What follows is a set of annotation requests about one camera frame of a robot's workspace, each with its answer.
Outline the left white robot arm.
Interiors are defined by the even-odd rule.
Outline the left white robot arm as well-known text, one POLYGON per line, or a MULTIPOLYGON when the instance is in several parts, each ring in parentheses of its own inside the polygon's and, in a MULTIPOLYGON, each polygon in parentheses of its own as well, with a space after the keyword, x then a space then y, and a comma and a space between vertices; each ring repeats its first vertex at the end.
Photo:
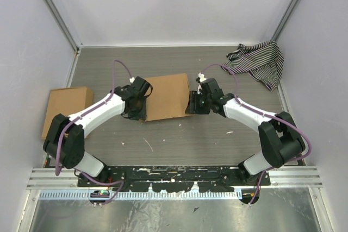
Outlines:
POLYGON ((147 89, 117 87, 96 104, 69 116, 53 117, 43 144, 55 159, 55 175, 63 168, 75 169, 98 187, 108 183, 109 167, 85 150, 85 138, 109 119, 137 114, 146 107, 147 89))

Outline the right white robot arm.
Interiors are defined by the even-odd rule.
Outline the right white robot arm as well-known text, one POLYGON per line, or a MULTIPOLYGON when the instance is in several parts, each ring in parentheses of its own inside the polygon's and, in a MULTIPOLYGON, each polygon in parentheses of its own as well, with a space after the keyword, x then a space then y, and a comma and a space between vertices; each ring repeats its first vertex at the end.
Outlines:
POLYGON ((244 185, 252 185, 259 174, 279 168, 295 160, 306 148, 302 135, 287 112, 274 114, 243 103, 234 94, 191 91, 186 114, 208 115, 210 112, 236 120, 254 130, 260 139, 261 151, 238 165, 238 176, 244 185))

